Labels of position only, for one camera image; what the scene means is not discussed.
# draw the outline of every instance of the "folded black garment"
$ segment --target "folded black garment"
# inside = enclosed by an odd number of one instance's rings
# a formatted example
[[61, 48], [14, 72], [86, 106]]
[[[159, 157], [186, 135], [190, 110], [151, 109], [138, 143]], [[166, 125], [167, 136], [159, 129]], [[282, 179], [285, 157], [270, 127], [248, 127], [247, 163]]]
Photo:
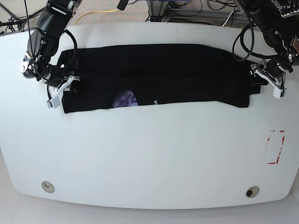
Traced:
[[[67, 65], [73, 50], [62, 52], [57, 65]], [[76, 91], [65, 91], [65, 113], [109, 109], [120, 92], [130, 91], [138, 105], [219, 101], [248, 107], [250, 61], [236, 62], [230, 52], [197, 44], [121, 45], [78, 49]], [[264, 79], [258, 83], [267, 84]]]

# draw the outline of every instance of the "floor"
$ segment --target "floor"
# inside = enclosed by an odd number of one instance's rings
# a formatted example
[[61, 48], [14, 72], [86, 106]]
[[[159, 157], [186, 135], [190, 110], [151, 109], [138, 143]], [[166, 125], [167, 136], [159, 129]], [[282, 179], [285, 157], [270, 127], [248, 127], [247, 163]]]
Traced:
[[[27, 0], [28, 13], [32, 14], [38, 9], [45, 6], [47, 0]], [[82, 4], [77, 11], [77, 14], [72, 18], [70, 25], [74, 25], [76, 20], [88, 13], [94, 11], [106, 11], [116, 9], [119, 0], [83, 0]], [[176, 1], [177, 4], [182, 4], [184, 1]], [[1, 0], [1, 4], [4, 5], [11, 13], [13, 13], [16, 17], [22, 17], [26, 15], [24, 0]], [[219, 3], [215, 3], [210, 1], [210, 6], [213, 8], [220, 8], [222, 5]], [[202, 9], [210, 10], [206, 4], [206, 0], [192, 0], [190, 4], [183, 6], [187, 9]], [[222, 11], [232, 12], [232, 7], [225, 7]], [[99, 14], [90, 14], [88, 16], [80, 19], [78, 24], [86, 24], [86, 23], [99, 23], [99, 22], [144, 22], [148, 17], [148, 7], [146, 1], [139, 0], [132, 5], [128, 5], [125, 11], [116, 11], [113, 13], [99, 13]], [[4, 12], [0, 8], [0, 21], [7, 22], [9, 19], [9, 15]], [[30, 26], [35, 27], [38, 17], [30, 20]], [[220, 25], [222, 21], [208, 21], [214, 25]], [[0, 28], [0, 32], [5, 30], [5, 27]]]

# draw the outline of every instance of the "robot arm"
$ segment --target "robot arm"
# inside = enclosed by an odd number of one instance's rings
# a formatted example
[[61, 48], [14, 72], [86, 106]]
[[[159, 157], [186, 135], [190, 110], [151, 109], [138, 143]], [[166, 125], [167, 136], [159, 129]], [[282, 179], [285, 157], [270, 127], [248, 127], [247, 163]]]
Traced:
[[37, 81], [53, 87], [60, 85], [64, 77], [55, 77], [52, 74], [55, 67], [51, 66], [49, 61], [56, 54], [60, 36], [64, 32], [72, 38], [75, 48], [77, 48], [75, 38], [65, 29], [76, 13], [81, 1], [48, 0], [37, 22], [37, 29], [31, 34], [28, 41], [28, 50], [21, 67], [24, 77], [36, 78]]
[[[21, 68], [26, 78], [36, 78], [37, 81], [44, 82], [47, 86], [57, 87], [57, 90], [62, 86], [69, 88], [72, 80], [79, 80], [79, 77], [57, 72], [57, 70], [65, 70], [65, 68], [56, 68], [50, 65], [49, 61], [56, 54], [59, 38], [64, 32], [74, 41], [73, 59], [75, 58], [76, 40], [65, 29], [72, 16], [76, 13], [81, 1], [48, 0], [37, 22], [37, 29], [28, 41], [28, 51], [25, 54]], [[251, 77], [253, 84], [256, 75], [267, 79], [275, 87], [274, 95], [280, 98], [283, 96], [285, 89], [285, 73], [292, 72], [292, 66], [299, 62], [299, 28], [297, 26], [299, 15], [283, 17], [270, 0], [235, 0], [235, 2], [247, 17], [252, 20], [239, 35], [244, 50], [261, 59], [270, 59], [269, 61], [263, 60], [260, 64], [252, 65]], [[118, 8], [123, 10], [127, 3], [128, 0], [121, 0]], [[244, 34], [247, 29], [252, 28], [254, 23], [261, 29], [266, 43], [274, 48], [277, 55], [263, 56], [253, 53], [246, 48], [243, 40]], [[49, 92], [48, 96], [49, 107], [56, 107]]]
[[[284, 94], [286, 72], [293, 72], [292, 66], [299, 63], [299, 15], [283, 17], [282, 12], [270, 0], [241, 0], [238, 4], [260, 28], [266, 43], [277, 52], [273, 56], [252, 53], [263, 60], [260, 64], [252, 65], [251, 77], [254, 79], [255, 75], [259, 75], [268, 80], [274, 86], [274, 96], [280, 98]], [[249, 25], [241, 32], [240, 42], [249, 53], [243, 39], [247, 29]]]

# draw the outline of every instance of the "white bracket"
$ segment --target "white bracket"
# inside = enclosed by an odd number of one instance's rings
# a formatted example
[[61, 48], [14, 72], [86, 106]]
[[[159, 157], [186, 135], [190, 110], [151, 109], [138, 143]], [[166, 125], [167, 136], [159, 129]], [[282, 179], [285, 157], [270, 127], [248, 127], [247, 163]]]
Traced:
[[281, 89], [272, 79], [264, 75], [260, 69], [257, 69], [254, 72], [258, 74], [260, 77], [266, 79], [274, 87], [274, 92], [273, 92], [274, 97], [276, 97], [277, 99], [280, 99], [282, 97], [282, 93], [284, 92], [284, 90]]
[[52, 99], [47, 100], [47, 105], [49, 108], [55, 109], [60, 106], [60, 101], [58, 98], [59, 94], [63, 90], [67, 89], [69, 87], [69, 85], [71, 85], [72, 81], [74, 81], [74, 80], [78, 80], [78, 78], [75, 76], [68, 76], [68, 80], [65, 83], [63, 83], [61, 85], [61, 87], [53, 95], [51, 95]]

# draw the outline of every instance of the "round hole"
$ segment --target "round hole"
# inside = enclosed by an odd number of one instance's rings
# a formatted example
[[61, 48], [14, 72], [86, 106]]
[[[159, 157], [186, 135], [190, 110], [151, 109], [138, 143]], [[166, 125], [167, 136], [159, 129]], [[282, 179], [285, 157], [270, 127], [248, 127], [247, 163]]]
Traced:
[[54, 188], [53, 184], [51, 184], [48, 181], [43, 181], [42, 182], [42, 188], [44, 189], [44, 191], [46, 191], [48, 193], [53, 193], [55, 191], [55, 188]]
[[254, 198], [255, 196], [257, 196], [257, 194], [259, 193], [259, 191], [260, 191], [259, 187], [254, 186], [254, 187], [249, 188], [246, 191], [245, 195], [248, 198]]
[[246, 195], [247, 197], [250, 197], [252, 195], [252, 190], [247, 191]]

